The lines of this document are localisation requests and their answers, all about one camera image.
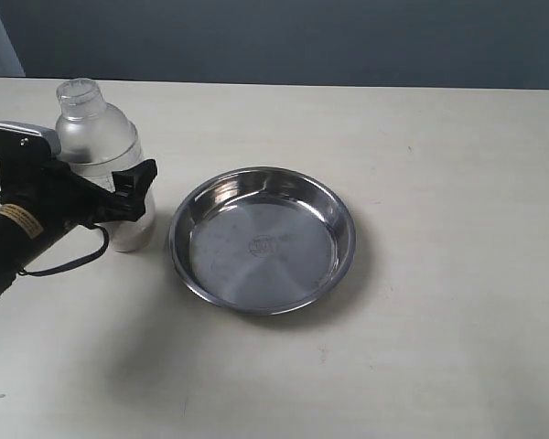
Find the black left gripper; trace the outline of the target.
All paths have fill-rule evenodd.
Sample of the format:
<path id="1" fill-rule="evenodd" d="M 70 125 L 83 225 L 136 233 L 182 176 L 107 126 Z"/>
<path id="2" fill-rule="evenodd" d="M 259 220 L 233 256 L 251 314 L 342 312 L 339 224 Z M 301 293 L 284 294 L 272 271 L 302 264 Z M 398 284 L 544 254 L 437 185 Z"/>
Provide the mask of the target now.
<path id="1" fill-rule="evenodd" d="M 40 162 L 0 157 L 0 229 L 94 229 L 136 222 L 157 176 L 154 159 L 112 172 L 114 191 L 73 173 L 57 158 Z"/>

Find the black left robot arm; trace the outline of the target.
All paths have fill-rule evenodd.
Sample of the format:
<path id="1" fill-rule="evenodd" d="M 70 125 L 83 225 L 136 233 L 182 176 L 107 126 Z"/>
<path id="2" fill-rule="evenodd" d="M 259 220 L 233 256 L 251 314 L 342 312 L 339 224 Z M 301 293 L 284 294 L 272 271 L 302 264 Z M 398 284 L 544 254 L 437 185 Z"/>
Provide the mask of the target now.
<path id="1" fill-rule="evenodd" d="M 19 276 L 65 273 L 100 258 L 110 244 L 105 224 L 141 219 L 156 175 L 156 161 L 146 159 L 114 171 L 114 189 L 109 191 L 78 176 L 57 158 L 41 164 L 0 161 L 0 296 Z M 50 269 L 27 269 L 78 226 L 102 233 L 97 251 Z"/>

